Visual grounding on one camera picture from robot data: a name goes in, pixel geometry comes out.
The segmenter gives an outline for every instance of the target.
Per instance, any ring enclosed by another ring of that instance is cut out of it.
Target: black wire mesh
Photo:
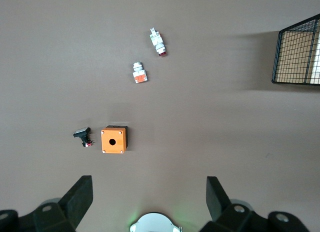
[[[279,32],[273,83],[320,85],[320,14]]]

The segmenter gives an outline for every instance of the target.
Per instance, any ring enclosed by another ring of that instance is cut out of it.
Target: gray floor
[[[91,174],[77,231],[159,211],[194,232],[210,175],[258,214],[320,231],[320,88],[271,83],[278,31],[319,1],[0,0],[0,209],[27,214]],[[128,151],[102,154],[100,130],[120,124]],[[86,126],[89,148],[73,138]]]

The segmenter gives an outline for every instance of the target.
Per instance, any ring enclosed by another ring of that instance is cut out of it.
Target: orange box
[[[108,126],[101,130],[103,153],[124,153],[128,146],[127,126]]]

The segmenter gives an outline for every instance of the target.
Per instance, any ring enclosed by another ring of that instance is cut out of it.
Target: white connector
[[[160,33],[156,31],[155,28],[151,28],[150,31],[151,31],[150,38],[156,52],[159,54],[160,57],[166,55],[167,51]]]
[[[142,67],[141,62],[134,63],[133,70],[134,70],[133,76],[134,76],[135,83],[142,83],[148,80],[147,73]]]

